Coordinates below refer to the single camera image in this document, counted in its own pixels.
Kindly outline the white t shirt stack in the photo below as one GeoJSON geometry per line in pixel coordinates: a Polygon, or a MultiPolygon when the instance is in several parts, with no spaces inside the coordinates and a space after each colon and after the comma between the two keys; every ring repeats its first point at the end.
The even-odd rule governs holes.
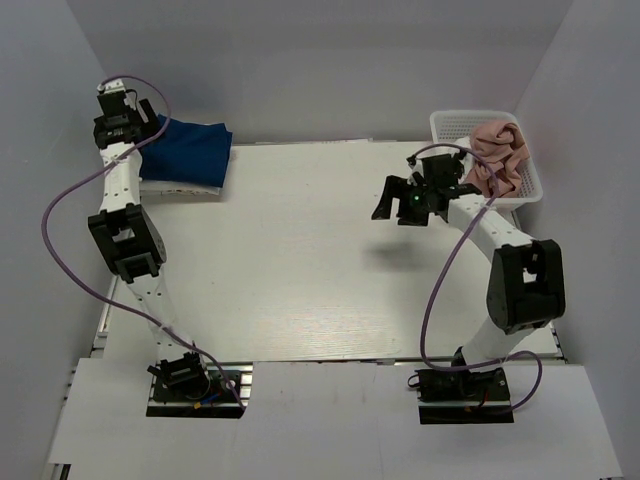
{"type": "MultiPolygon", "coordinates": [[[[228,160],[226,160],[224,173],[222,175],[222,185],[225,183],[225,178],[227,173],[230,170],[231,163],[234,159],[234,153],[231,152],[228,156],[228,160]]],[[[143,160],[140,170],[140,184],[139,184],[139,195],[140,198],[152,198],[152,197],[202,197],[202,198],[213,198],[221,196],[223,193],[223,187],[220,186],[212,186],[212,185],[204,185],[204,184],[194,184],[194,183],[185,183],[185,182],[176,182],[176,181],[160,181],[160,180],[150,180],[145,179],[142,176],[142,170],[144,167],[149,166],[148,161],[143,160]]],[[[221,159],[217,159],[214,161],[214,171],[216,173],[222,173],[222,165],[223,162],[221,159]]]]}

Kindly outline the pink t shirt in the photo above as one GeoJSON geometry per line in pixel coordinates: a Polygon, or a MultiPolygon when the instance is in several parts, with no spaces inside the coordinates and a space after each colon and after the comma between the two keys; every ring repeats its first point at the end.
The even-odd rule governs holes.
{"type": "Polygon", "coordinates": [[[485,166],[472,158],[473,166],[464,182],[477,187],[487,198],[516,198],[522,186],[517,167],[530,158],[520,128],[506,120],[478,125],[471,133],[470,149],[485,166]]]}

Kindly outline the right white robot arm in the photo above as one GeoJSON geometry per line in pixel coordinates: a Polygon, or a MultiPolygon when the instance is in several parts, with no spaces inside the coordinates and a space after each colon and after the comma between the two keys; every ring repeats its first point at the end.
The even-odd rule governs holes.
{"type": "Polygon", "coordinates": [[[507,221],[494,198],[472,184],[461,182],[463,165],[458,155],[407,160],[411,173],[386,178],[371,217],[395,217],[401,226],[425,227],[438,216],[461,231],[438,275],[427,306],[434,307],[445,275],[466,242],[472,242],[490,263],[486,291],[487,318],[473,337],[458,349],[452,365],[437,365],[425,351],[429,369],[451,372],[453,390],[472,399],[488,385],[486,372],[502,363],[532,357],[519,344],[534,331],[564,315],[566,309],[562,251],[553,240],[537,240],[507,221]]]}

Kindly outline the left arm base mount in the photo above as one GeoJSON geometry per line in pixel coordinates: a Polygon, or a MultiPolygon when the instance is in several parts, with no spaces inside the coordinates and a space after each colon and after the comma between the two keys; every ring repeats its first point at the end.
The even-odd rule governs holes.
{"type": "Polygon", "coordinates": [[[240,419],[243,409],[213,365],[207,380],[187,384],[187,390],[168,387],[156,374],[149,390],[146,416],[150,418],[240,419]]]}

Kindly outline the white black printed t shirt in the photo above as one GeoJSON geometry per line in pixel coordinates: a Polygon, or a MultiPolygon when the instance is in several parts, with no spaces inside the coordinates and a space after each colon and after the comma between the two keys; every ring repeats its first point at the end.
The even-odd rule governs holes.
{"type": "Polygon", "coordinates": [[[452,142],[450,149],[454,153],[469,152],[471,150],[470,138],[463,137],[452,142]]]}

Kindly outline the blue t shirt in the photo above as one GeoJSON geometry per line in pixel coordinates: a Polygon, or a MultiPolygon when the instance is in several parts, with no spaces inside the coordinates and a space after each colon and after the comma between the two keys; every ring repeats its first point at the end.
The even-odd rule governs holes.
{"type": "Polygon", "coordinates": [[[231,159],[233,133],[224,123],[172,119],[161,138],[142,150],[140,176],[171,187],[221,189],[231,159]]]}

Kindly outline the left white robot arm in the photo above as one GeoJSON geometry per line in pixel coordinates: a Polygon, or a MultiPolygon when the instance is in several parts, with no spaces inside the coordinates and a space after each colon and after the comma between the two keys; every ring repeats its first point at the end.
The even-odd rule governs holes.
{"type": "Polygon", "coordinates": [[[161,126],[150,103],[134,104],[129,94],[120,78],[98,87],[102,114],[94,120],[94,141],[110,170],[99,212],[88,219],[88,227],[108,269],[134,295],[136,308],[154,318],[150,330],[157,362],[148,371],[172,394],[196,400],[209,392],[212,377],[201,356],[189,349],[189,337],[173,338],[179,322],[163,277],[167,252],[141,204],[142,155],[135,145],[161,126]]]}

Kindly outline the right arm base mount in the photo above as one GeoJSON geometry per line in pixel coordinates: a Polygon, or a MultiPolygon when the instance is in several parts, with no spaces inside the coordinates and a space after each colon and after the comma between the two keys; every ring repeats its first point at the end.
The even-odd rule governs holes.
{"type": "Polygon", "coordinates": [[[486,372],[416,370],[407,380],[415,390],[421,425],[511,424],[511,395],[502,368],[486,372]]]}

